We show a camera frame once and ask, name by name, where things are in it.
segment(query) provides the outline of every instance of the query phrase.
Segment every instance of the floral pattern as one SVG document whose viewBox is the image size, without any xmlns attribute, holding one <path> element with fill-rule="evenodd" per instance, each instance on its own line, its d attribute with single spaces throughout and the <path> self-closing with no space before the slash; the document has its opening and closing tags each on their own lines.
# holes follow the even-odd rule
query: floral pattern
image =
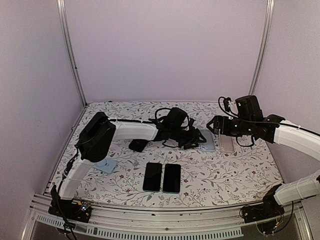
<svg viewBox="0 0 320 240">
<path fill-rule="evenodd" d="M 91 103 L 72 136 L 57 167 L 52 183 L 62 179 L 62 172 L 74 155 L 74 144 L 81 130 L 96 112 L 105 112 L 110 118 L 147 120 L 153 118 L 159 108 L 178 107 L 195 119 L 195 126 L 205 129 L 215 115 L 222 115 L 213 102 L 102 102 Z M 167 112 L 160 111 L 159 116 Z M 250 139 L 241 137 L 242 145 Z M 168 148 L 161 142 L 150 142 L 143 152 L 128 148 L 130 140 L 112 142 L 108 158 L 117 161 L 112 174 L 91 168 L 75 197 L 96 203 L 145 206 L 157 208 L 212 207 L 259 201 L 274 185 L 283 180 L 276 163 L 263 140 L 253 147 L 241 147 L 234 142 L 233 153 L 220 152 L 219 139 L 216 150 L 203 152 L 200 148 L 182 150 Z M 179 194 L 145 192 L 142 189 L 148 162 L 181 165 L 181 189 Z"/>
</svg>

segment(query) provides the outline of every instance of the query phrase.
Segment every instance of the purple wall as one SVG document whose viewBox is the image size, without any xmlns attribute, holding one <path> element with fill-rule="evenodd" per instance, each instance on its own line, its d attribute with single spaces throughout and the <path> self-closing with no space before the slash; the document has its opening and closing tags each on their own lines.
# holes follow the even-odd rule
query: purple wall
<svg viewBox="0 0 320 240">
<path fill-rule="evenodd" d="M 275 1 L 267 51 L 257 86 L 265 115 L 274 113 L 320 132 L 320 2 Z M 270 145 L 288 183 L 320 168 L 320 162 Z M 314 239 L 320 239 L 320 197 L 303 201 Z"/>
<path fill-rule="evenodd" d="M 17 240 L 82 107 L 56 1 L 0 9 L 0 239 Z"/>
<path fill-rule="evenodd" d="M 65 4 L 89 102 L 216 101 L 249 91 L 266 0 Z"/>
</svg>

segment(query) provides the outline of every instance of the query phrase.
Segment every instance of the black smartphone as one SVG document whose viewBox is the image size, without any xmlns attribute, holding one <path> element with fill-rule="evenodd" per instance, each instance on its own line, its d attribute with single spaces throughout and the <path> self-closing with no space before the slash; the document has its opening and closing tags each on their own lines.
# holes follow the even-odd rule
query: black smartphone
<svg viewBox="0 0 320 240">
<path fill-rule="evenodd" d="M 161 184 L 162 164 L 155 162 L 148 162 L 146 164 L 143 191 L 159 192 Z"/>
<path fill-rule="evenodd" d="M 164 168 L 164 193 L 178 194 L 180 192 L 181 166 L 179 164 L 166 164 Z"/>
</svg>

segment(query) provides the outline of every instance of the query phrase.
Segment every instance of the wire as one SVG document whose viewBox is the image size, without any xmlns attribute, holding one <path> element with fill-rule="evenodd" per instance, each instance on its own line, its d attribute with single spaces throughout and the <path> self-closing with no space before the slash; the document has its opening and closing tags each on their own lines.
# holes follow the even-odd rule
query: wire
<svg viewBox="0 0 320 240">
<path fill-rule="evenodd" d="M 60 211 L 60 213 L 61 213 L 61 215 L 62 215 L 62 218 L 63 218 L 65 224 L 69 227 L 69 229 L 70 229 L 70 231 L 71 231 L 71 234 L 72 234 L 74 240 L 77 240 L 77 237 L 76 237 L 76 235 L 75 235 L 75 233 L 74 233 L 74 231 L 73 231 L 73 229 L 72 229 L 72 226 L 70 225 L 68 219 L 66 218 L 66 216 L 65 216 L 64 213 L 62 212 L 62 210 L 61 210 L 61 208 L 60 208 L 60 204 L 59 204 L 59 192 L 60 192 L 60 188 L 61 188 L 61 185 L 62 185 L 63 182 L 64 182 L 64 181 L 62 180 L 62 181 L 60 182 L 60 184 L 59 184 L 58 191 L 57 191 L 57 200 L 56 200 L 56 202 L 57 202 L 59 211 Z"/>
<path fill-rule="evenodd" d="M 290 220 L 291 220 L 291 218 L 292 218 L 292 216 L 294 214 L 294 201 L 292 201 L 291 205 L 292 205 L 292 208 L 291 208 L 291 213 L 290 213 L 288 221 L 285 223 L 285 225 L 281 229 L 275 230 L 275 233 L 278 233 L 278 232 L 282 231 L 290 223 Z"/>
<path fill-rule="evenodd" d="M 272 121 L 250 121 L 250 120 L 244 120 L 244 119 L 241 119 L 241 118 L 238 118 L 238 117 L 235 117 L 233 115 L 231 115 L 229 112 L 227 112 L 226 110 L 224 110 L 221 106 L 221 103 L 220 103 L 220 99 L 225 99 L 224 96 L 220 96 L 218 98 L 218 105 L 219 105 L 219 108 L 221 109 L 222 112 L 224 112 L 225 114 L 227 114 L 228 116 L 232 117 L 232 118 L 235 118 L 235 119 L 239 119 L 243 122 L 246 122 L 246 123 L 251 123 L 251 124 L 266 124 L 266 125 L 281 125 L 281 126 L 287 126 L 287 127 L 291 127 L 291 128 L 294 128 L 294 129 L 300 129 L 302 131 L 305 131 L 305 132 L 308 132 L 310 134 L 313 134 L 313 135 L 316 135 L 318 137 L 320 137 L 320 133 L 317 133 L 315 131 L 311 131 L 309 129 L 306 129 L 306 128 L 303 128 L 303 127 L 299 127 L 299 126 L 296 126 L 296 125 L 292 125 L 292 124 L 288 124 L 288 123 L 282 123 L 282 122 L 272 122 Z"/>
<path fill-rule="evenodd" d="M 251 142 L 252 142 L 252 144 L 250 144 L 250 145 L 241 145 L 241 144 L 239 143 L 239 141 L 238 141 L 238 136 L 235 138 L 235 141 L 236 141 L 236 143 L 237 143 L 240 147 L 244 147 L 244 148 L 250 148 L 250 147 L 253 147 L 253 146 L 255 145 L 255 140 L 254 140 L 254 137 L 253 137 L 253 136 L 251 136 Z"/>
<path fill-rule="evenodd" d="M 132 119 L 109 119 L 110 122 L 128 122 L 128 123 L 143 123 L 143 124 L 154 124 L 152 121 L 139 121 L 139 120 L 132 120 Z"/>
<path fill-rule="evenodd" d="M 164 142 L 162 143 L 162 145 L 165 146 L 165 147 L 172 148 L 172 149 L 175 149 L 175 148 L 179 147 L 179 146 L 170 146 L 170 145 L 167 145 L 166 142 L 167 142 L 167 140 L 164 140 Z"/>
<path fill-rule="evenodd" d="M 159 121 L 158 121 L 158 112 L 159 112 L 159 111 L 162 111 L 162 110 L 171 110 L 171 108 L 162 107 L 162 108 L 157 109 L 157 110 L 155 111 L 155 113 L 154 113 L 154 119 L 155 119 L 156 122 L 159 122 Z"/>
</svg>

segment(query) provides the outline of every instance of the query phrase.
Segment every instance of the black mount bracket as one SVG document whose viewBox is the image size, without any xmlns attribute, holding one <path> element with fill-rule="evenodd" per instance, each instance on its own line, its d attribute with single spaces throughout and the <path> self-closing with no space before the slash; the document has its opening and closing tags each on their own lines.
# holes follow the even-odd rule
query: black mount bracket
<svg viewBox="0 0 320 240">
<path fill-rule="evenodd" d="M 51 206 L 49 207 L 48 213 L 63 217 L 61 214 L 61 211 L 63 212 L 64 216 L 67 219 L 79 221 L 82 223 L 88 223 L 89 219 L 91 217 L 91 211 L 92 208 L 88 207 L 85 210 L 82 209 L 81 205 L 78 205 L 77 203 L 73 203 L 72 200 L 62 200 L 57 192 L 57 186 L 54 185 L 50 191 L 52 201 Z"/>
<path fill-rule="evenodd" d="M 280 186 L 281 184 L 272 187 L 263 197 L 263 203 L 244 206 L 241 209 L 241 216 L 245 223 L 265 220 L 285 213 L 284 208 L 274 198 L 274 194 Z"/>
</svg>

